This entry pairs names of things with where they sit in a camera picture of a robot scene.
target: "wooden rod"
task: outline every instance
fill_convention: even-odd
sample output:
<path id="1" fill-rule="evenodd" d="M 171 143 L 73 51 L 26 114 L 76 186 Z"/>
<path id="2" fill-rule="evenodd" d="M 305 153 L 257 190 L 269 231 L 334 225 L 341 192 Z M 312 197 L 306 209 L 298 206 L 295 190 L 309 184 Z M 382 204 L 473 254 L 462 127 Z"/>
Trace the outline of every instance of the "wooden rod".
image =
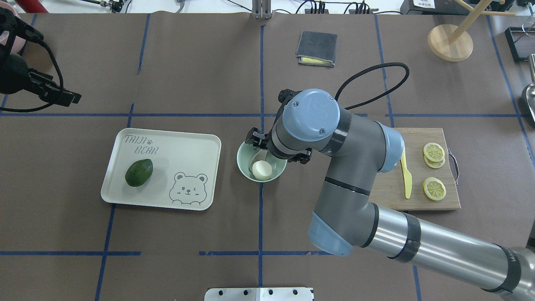
<path id="1" fill-rule="evenodd" d="M 455 0 L 455 2 L 459 3 L 460 6 L 464 7 L 465 9 L 469 11 L 473 11 L 473 7 L 468 5 L 465 1 Z M 516 16 L 516 13 L 514 12 L 502 12 L 502 11 L 482 11 L 481 14 L 489 14 L 492 16 L 507 16 L 507 17 Z"/>
<path id="2" fill-rule="evenodd" d="M 479 17 L 481 12 L 485 10 L 485 8 L 492 2 L 492 0 L 481 0 L 477 5 L 476 8 L 473 9 L 473 11 L 470 12 L 470 14 L 464 19 L 464 21 L 459 25 L 459 27 L 453 32 L 453 34 L 449 37 L 448 42 L 453 43 L 455 42 L 463 32 L 465 32 L 470 25 Z"/>

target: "green bowl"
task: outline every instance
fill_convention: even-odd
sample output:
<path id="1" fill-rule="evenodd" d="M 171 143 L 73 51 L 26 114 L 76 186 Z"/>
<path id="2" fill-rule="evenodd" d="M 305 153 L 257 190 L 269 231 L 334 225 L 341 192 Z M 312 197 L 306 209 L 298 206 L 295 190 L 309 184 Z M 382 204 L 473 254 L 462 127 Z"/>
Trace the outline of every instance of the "green bowl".
<path id="1" fill-rule="evenodd" d="M 252 172 L 249 171 L 249 164 L 251 164 L 253 157 L 258 153 L 258 151 L 260 151 L 259 148 L 255 148 L 252 145 L 246 144 L 245 142 L 242 143 L 240 145 L 240 148 L 238 148 L 238 154 L 236 155 L 238 168 L 240 169 L 241 173 L 251 181 L 255 181 L 258 183 L 266 183 L 275 180 L 282 174 L 282 172 L 286 168 L 286 163 L 288 163 L 288 161 L 274 157 L 270 152 L 267 152 L 265 160 L 267 163 L 271 164 L 271 168 L 273 168 L 273 173 L 271 175 L 271 178 L 264 181 L 260 181 L 257 180 L 255 176 L 253 176 Z"/>

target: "bear drawing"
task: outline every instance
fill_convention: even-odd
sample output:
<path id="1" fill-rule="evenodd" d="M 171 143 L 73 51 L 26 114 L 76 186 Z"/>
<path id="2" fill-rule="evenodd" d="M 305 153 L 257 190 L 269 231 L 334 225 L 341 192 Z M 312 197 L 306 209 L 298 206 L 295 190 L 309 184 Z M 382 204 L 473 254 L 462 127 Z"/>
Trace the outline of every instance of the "bear drawing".
<path id="1" fill-rule="evenodd" d="M 182 204 L 192 205 L 198 203 L 199 206 L 206 199 L 206 187 L 208 182 L 205 174 L 196 177 L 186 176 L 183 172 L 174 175 L 174 185 L 169 191 L 172 202 L 180 201 Z"/>

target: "wooden stand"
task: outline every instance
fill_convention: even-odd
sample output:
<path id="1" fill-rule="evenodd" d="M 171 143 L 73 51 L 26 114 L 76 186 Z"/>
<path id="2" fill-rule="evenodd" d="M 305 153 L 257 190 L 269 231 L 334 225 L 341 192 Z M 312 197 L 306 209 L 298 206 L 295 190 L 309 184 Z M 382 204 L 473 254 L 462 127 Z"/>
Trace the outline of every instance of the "wooden stand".
<path id="1" fill-rule="evenodd" d="M 442 24 L 433 28 L 427 36 L 427 43 L 429 47 L 441 59 L 450 62 L 460 62 L 467 59 L 473 50 L 473 41 L 470 35 L 466 32 L 468 27 L 479 17 L 480 14 L 491 14 L 485 12 L 485 8 L 492 2 L 492 0 L 481 0 L 479 4 L 472 9 L 462 0 L 456 0 L 463 7 L 470 10 L 470 14 L 459 25 L 459 27 L 452 24 Z M 511 13 L 497 13 L 503 16 L 510 16 Z"/>

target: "avocado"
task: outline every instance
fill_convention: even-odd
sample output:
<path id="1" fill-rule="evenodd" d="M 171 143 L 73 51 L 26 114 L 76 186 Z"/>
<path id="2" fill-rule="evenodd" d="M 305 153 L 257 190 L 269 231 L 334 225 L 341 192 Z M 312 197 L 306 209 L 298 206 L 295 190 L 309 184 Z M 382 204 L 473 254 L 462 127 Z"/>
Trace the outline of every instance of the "avocado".
<path id="1" fill-rule="evenodd" d="M 132 187 L 143 185 L 152 175 L 152 160 L 139 160 L 128 168 L 125 174 L 126 183 Z"/>

